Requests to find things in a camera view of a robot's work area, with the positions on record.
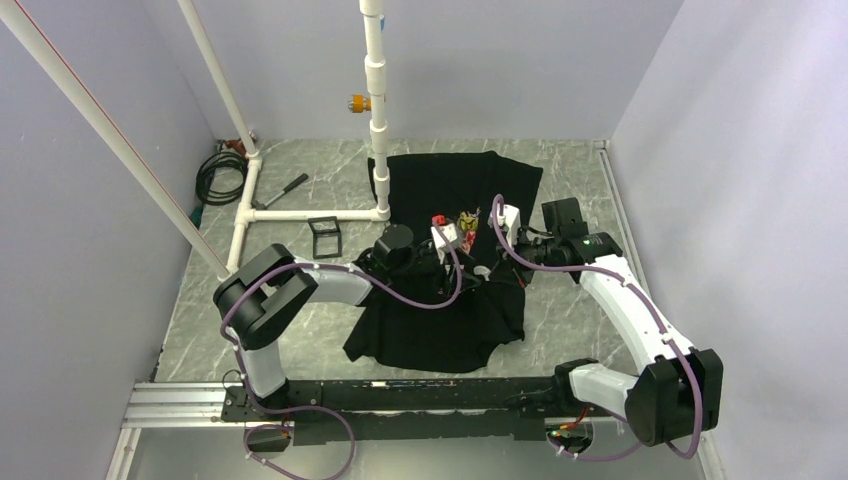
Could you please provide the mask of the black floral print t-shirt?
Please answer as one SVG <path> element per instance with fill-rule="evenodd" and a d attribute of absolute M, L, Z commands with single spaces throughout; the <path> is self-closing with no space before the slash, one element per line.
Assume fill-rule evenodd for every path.
<path fill-rule="evenodd" d="M 381 284 L 343 350 L 401 369 L 481 369 L 497 347 L 525 337 L 524 285 L 497 252 L 493 199 L 531 213 L 543 170 L 494 151 L 402 154 L 387 165 L 390 224 L 411 230 L 415 255 L 393 272 L 370 251 L 360 256 Z"/>

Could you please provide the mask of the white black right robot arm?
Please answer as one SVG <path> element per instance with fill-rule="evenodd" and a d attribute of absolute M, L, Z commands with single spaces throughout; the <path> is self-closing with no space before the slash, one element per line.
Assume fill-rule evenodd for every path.
<path fill-rule="evenodd" d="M 529 238 L 519 209 L 494 197 L 489 224 L 503 256 L 527 280 L 536 272 L 568 274 L 611 321 L 638 370 L 625 374 L 590 358 L 560 364 L 553 406 L 564 415 L 599 407 L 626 422 L 642 445 L 693 458 L 702 433 L 718 423 L 722 360 L 696 348 L 660 312 L 613 237 L 590 232 L 577 199 L 547 202 L 542 210 L 545 228 Z"/>

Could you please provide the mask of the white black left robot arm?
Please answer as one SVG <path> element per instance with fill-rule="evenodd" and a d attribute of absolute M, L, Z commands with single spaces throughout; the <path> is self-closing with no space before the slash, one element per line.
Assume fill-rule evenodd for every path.
<path fill-rule="evenodd" d="M 275 243 L 221 283 L 213 294 L 221 335 L 236 353 L 248 407 L 264 420 L 287 406 L 290 381 L 279 339 L 309 303 L 365 307 L 391 296 L 413 308 L 439 310 L 455 303 L 466 282 L 458 226 L 434 218 L 431 241 L 416 245 L 403 225 L 391 225 L 352 263 L 308 261 Z"/>

